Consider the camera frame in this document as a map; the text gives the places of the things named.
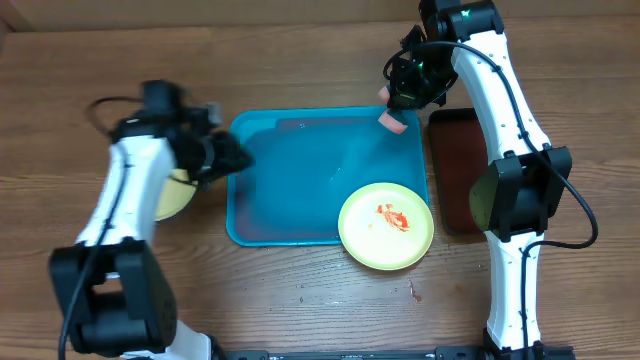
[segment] pink object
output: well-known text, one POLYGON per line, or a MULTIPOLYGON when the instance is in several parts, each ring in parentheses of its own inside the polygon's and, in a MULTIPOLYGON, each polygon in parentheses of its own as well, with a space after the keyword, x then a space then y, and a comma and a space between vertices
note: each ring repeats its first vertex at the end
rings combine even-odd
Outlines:
MULTIPOLYGON (((387 103, 389 101, 389 97, 391 97, 391 95, 389 94, 389 89, 386 86, 380 89, 380 91, 378 91, 378 97, 380 98, 380 100, 387 103)), ((386 127, 396 134, 402 134, 402 132, 407 129, 407 125, 403 125, 400 121, 394 119, 393 116, 389 115, 388 110, 385 110, 378 121, 380 122, 380 124, 382 124, 382 126, 386 127)))
POLYGON ((400 121, 394 119, 393 116, 389 115, 388 110, 385 110, 384 113, 382 113, 378 121, 382 126, 396 134, 402 134, 402 132, 407 129, 407 125, 404 125, 400 121))

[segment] yellow object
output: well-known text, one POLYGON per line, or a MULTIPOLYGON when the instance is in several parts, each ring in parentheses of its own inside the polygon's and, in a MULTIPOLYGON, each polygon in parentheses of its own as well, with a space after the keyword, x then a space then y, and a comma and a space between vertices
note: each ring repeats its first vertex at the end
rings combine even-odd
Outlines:
MULTIPOLYGON (((171 173, 179 180, 189 180, 187 172, 182 169, 175 169, 171 173)), ((167 179, 160 195, 158 209, 156 210, 156 221, 164 220, 184 209, 193 198, 196 192, 195 186, 179 183, 171 178, 167 179)))
POLYGON ((433 217, 418 194, 404 186, 377 183, 349 196, 338 230, 344 247, 359 262, 398 270, 420 260, 433 239, 433 217))

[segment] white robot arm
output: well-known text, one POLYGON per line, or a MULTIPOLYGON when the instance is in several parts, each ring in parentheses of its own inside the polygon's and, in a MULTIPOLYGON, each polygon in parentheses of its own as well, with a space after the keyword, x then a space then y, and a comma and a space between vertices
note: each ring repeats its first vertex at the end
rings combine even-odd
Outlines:
MULTIPOLYGON (((538 151, 544 145, 550 145, 549 138, 536 123, 527 102, 522 94, 518 80, 513 72, 507 38, 504 33, 497 34, 491 30, 470 35, 465 45, 480 50, 502 67, 509 80, 518 102, 524 125, 531 142, 538 151)), ((513 107, 504 84, 492 68, 475 54, 464 49, 453 50, 451 58, 453 68, 464 83, 484 134, 489 164, 504 158, 504 154, 512 152, 516 156, 531 153, 520 137, 513 107)), ((487 330, 499 348, 522 349, 522 320, 520 316, 520 267, 522 249, 535 241, 541 241, 544 234, 535 231, 511 236, 509 242, 501 241, 492 231, 485 231, 491 255, 491 313, 487 321, 487 330)), ((527 261, 527 326, 529 327, 529 344, 533 346, 540 340, 536 318, 536 274, 539 247, 532 249, 531 258, 527 261)))
POLYGON ((160 80, 143 83, 142 102, 108 134, 111 164, 88 225, 75 246, 50 257, 65 315, 59 358, 68 335, 80 353, 224 360, 212 337, 177 320, 175 298, 150 249, 156 208, 174 168, 186 170, 190 185, 207 184, 246 168, 251 159, 227 132, 212 132, 219 125, 214 104, 183 107, 182 90, 160 80), (113 278, 122 291, 94 292, 93 286, 113 278))
POLYGON ((554 215, 563 190, 554 171, 566 179, 571 157, 566 148, 551 147, 529 110, 493 3, 422 0, 420 14, 427 35, 414 27, 401 41, 403 50, 385 66, 385 77, 390 80, 388 107, 443 105, 453 82, 458 77, 464 82, 482 128, 489 163, 469 194, 472 215, 487 237, 491 255, 492 302, 485 346, 500 356, 527 358, 528 348, 534 347, 534 354, 536 348, 542 348, 536 318, 540 248, 527 250, 524 278, 523 251, 543 241, 548 218, 554 215), (393 71, 388 74, 391 65, 393 71), (540 157, 548 164, 541 163, 540 157))

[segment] plastic tray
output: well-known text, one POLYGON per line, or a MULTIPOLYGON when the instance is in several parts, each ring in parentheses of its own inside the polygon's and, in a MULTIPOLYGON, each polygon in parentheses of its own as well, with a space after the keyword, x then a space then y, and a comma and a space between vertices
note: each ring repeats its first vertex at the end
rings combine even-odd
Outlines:
POLYGON ((250 111, 231 132, 255 164, 228 177, 227 231, 243 246, 339 244, 338 215, 359 188, 391 182, 428 204, 420 122, 397 135, 385 107, 250 111))

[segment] table surface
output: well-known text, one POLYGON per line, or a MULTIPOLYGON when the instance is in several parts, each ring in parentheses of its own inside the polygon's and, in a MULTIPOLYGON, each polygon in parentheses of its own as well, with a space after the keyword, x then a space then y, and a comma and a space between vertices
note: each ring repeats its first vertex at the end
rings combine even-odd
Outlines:
MULTIPOLYGON (((505 21, 529 105, 554 144, 571 149, 571 180, 600 223, 592 248, 545 248, 540 259, 543 341, 571 344, 581 359, 640 353, 638 20, 505 21)), ((197 99, 220 101, 226 125, 250 109, 375 104, 382 66, 412 25, 8 35, 0 57, 0 357, 55 357, 61 314, 47 260, 85 225, 108 163, 107 144, 82 115, 89 102, 136 95, 141 81, 164 78, 197 99)), ((447 108, 469 105, 456 85, 447 108)), ((113 105, 100 115, 113 123, 131 110, 113 105)), ((156 231, 154 252, 180 318, 236 350, 480 343, 490 305, 487 244, 444 233, 430 166, 428 176, 433 245, 417 266, 392 273, 364 268, 339 246, 237 246, 225 230, 225 184, 217 182, 156 231)), ((547 234, 587 238, 585 215, 570 196, 547 234)))

